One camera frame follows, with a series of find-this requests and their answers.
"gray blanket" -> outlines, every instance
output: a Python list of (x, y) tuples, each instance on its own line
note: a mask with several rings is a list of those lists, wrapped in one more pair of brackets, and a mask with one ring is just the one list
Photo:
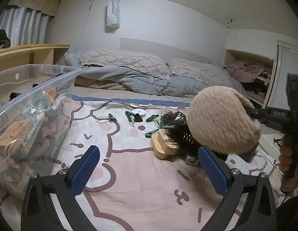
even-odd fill
[[(207, 87), (207, 85), (201, 82), (179, 75), (171, 76), (169, 80), (165, 80), (154, 78), (126, 67), (84, 67), (79, 64), (80, 55), (80, 53), (65, 54), (65, 64), (81, 67), (82, 77), (100, 81), (119, 82), (137, 93), (193, 98), (199, 91)], [(233, 84), (233, 88), (247, 96), (239, 82)]]

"white wall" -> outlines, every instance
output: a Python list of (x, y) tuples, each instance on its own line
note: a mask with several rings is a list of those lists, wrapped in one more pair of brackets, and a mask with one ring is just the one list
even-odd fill
[(99, 45), (119, 48), (121, 38), (135, 38), (192, 51), (222, 64), (227, 30), (212, 19), (166, 0), (120, 0), (120, 28), (112, 30), (105, 27), (108, 1), (62, 0), (48, 24), (45, 42), (71, 44), (70, 52), (83, 52)]
[(298, 46), (298, 39), (286, 35), (252, 29), (230, 29), (226, 49), (247, 51), (276, 59), (277, 41)]

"blue fabric edge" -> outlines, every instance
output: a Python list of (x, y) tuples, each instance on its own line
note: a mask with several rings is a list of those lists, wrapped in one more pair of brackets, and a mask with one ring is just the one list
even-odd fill
[(123, 102), (123, 103), (134, 103), (143, 105), (158, 105), (158, 106), (171, 106), (171, 107), (189, 107), (188, 102), (176, 102), (171, 100), (148, 100), (148, 99), (121, 99), (121, 98), (96, 98), (96, 97), (82, 97), (78, 95), (72, 95), (74, 101), (89, 101), (89, 102), (101, 102), (101, 101), (112, 101), (112, 102)]

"white disc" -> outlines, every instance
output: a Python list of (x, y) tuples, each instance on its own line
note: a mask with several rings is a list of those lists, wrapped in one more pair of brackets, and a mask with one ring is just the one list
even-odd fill
[(133, 114), (139, 114), (142, 118), (144, 118), (146, 116), (146, 111), (141, 109), (141, 108), (137, 108), (137, 109), (134, 109), (132, 111)]

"plastic storage box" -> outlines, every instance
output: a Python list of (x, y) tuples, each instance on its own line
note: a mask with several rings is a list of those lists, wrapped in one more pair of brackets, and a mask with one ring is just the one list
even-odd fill
[(71, 88), (81, 73), (41, 64), (0, 72), (0, 185), (10, 194), (22, 199), (33, 172), (50, 175), (69, 131)]

